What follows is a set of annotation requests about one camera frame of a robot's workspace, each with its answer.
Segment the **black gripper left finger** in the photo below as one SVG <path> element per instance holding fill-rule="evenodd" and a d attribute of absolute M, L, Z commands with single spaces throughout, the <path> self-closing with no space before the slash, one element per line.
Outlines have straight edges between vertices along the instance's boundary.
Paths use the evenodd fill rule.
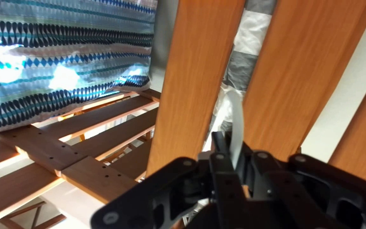
<path fill-rule="evenodd" d="M 228 140 L 217 131 L 212 133 L 212 143 L 214 150 L 204 159 L 176 157 L 105 203 L 91 216 L 91 229 L 171 229 L 203 198 L 209 203 L 187 229 L 234 229 L 227 212 L 234 197 L 227 189 L 230 180 L 218 174 L 218 165 L 230 166 Z"/>

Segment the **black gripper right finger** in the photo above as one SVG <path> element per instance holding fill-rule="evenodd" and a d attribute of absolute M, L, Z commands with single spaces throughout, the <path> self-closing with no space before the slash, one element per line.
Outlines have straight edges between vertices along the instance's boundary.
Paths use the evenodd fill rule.
<path fill-rule="evenodd" d="M 366 180 L 306 154 L 286 161 L 241 146 L 240 179 L 279 229 L 366 229 Z"/>

